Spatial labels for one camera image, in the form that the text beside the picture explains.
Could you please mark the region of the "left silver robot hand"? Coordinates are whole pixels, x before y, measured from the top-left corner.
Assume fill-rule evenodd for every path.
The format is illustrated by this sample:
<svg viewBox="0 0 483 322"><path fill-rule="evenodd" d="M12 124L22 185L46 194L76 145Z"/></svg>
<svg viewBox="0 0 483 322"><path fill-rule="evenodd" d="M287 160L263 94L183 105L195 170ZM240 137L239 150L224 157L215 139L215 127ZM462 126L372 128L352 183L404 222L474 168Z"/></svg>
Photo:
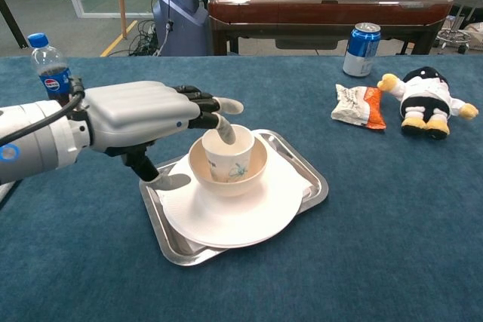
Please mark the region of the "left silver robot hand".
<svg viewBox="0 0 483 322"><path fill-rule="evenodd" d="M162 176L146 156L147 148L187 129L215 129L222 141L232 144L235 132L225 116L243 111L238 100L216 97L195 86L134 81L87 89L68 118L88 135L92 150L119 156L146 184L172 190L186 185L190 178Z"/></svg>

